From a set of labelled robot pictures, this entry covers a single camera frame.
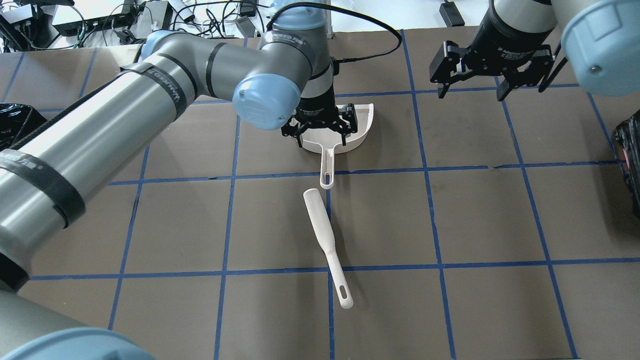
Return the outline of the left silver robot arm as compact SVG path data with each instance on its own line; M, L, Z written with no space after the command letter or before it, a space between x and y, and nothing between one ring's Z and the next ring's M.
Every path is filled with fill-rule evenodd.
M1 358L151 360L121 333L88 326L18 296L32 260L69 228L125 163L197 98L231 101L239 118L301 137L354 131L333 93L324 0L275 0L259 48L157 30L139 59L1 152Z

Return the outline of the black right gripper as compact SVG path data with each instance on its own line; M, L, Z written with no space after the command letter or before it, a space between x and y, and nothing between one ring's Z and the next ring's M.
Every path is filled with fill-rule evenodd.
M497 56L482 54L471 47L459 47L454 41L444 41L429 65L429 80L437 85L438 98L443 100L450 87L476 76L502 76L497 85L496 99L502 102L522 87L537 88L544 92L569 63L567 57L557 62L562 49L551 50L548 44L525 53L522 58L509 58L502 48Z

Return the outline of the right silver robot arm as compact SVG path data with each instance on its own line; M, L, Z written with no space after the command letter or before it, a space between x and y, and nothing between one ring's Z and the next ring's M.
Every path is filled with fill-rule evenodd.
M443 98L451 85L500 76L496 98L543 92L565 64L578 84L606 97L639 91L637 0L490 0L470 45L444 41L429 65Z

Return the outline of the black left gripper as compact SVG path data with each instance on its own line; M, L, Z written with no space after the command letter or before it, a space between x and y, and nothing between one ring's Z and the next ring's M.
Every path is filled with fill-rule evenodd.
M284 137L292 137L297 145L303 146L303 134L309 130L328 129L339 135L341 146L346 146L346 139L358 132L358 118L356 107L353 103L347 103L343 107L337 105L332 109L320 109L304 111L298 106L285 125L280 128Z

